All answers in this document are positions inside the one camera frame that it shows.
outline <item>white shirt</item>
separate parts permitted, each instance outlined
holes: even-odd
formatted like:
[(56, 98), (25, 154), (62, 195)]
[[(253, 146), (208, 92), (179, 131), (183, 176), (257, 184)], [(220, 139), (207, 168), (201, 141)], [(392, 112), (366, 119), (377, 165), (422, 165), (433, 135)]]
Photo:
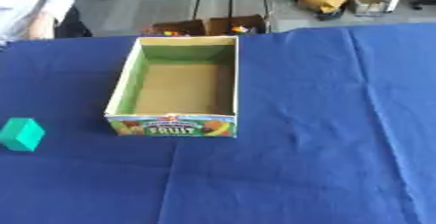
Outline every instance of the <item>white shirt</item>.
[(40, 12), (61, 23), (74, 0), (0, 0), (0, 43), (26, 38), (29, 23)]

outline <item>fruit graphic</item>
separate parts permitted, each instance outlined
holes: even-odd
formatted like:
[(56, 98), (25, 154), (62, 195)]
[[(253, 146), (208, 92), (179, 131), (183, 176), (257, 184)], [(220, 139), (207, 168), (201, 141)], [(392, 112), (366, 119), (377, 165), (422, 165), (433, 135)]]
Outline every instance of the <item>fruit graphic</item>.
[(119, 120), (111, 120), (110, 124), (112, 128), (117, 131), (118, 134), (131, 134), (131, 131), (128, 129), (126, 124)]
[(138, 127), (139, 126), (139, 123), (137, 123), (134, 120), (124, 120), (123, 124), (125, 124), (128, 128)]
[(178, 118), (176, 115), (167, 115), (158, 118), (158, 121), (177, 121)]
[(131, 127), (130, 130), (134, 133), (134, 134), (145, 134), (145, 131), (143, 128), (141, 127)]
[(209, 120), (204, 122), (204, 128), (203, 132), (205, 132), (204, 135), (207, 136), (217, 136), (217, 135), (224, 135), (224, 132), (229, 132), (230, 124), (227, 122), (221, 122), (219, 120)]

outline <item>person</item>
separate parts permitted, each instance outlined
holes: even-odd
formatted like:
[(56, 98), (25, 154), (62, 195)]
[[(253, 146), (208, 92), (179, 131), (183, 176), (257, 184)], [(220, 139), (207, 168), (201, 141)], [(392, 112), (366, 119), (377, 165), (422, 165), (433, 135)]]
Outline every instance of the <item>person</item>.
[(0, 0), (0, 43), (51, 39), (74, 0)]

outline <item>person's arm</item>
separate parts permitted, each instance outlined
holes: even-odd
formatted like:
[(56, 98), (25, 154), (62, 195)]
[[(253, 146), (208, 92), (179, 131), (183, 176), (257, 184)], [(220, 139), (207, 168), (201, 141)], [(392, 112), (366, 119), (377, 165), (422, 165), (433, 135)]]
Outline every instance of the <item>person's arm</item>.
[(61, 24), (74, 0), (46, 0), (41, 12), (28, 28), (29, 39), (54, 38), (55, 24)]

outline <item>open cardboard box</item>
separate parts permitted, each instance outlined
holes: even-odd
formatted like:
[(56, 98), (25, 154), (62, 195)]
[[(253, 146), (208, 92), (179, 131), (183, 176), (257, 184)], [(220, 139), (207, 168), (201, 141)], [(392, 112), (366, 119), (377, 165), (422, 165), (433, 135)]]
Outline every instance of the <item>open cardboard box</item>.
[(236, 136), (237, 38), (143, 37), (105, 117), (118, 134)]

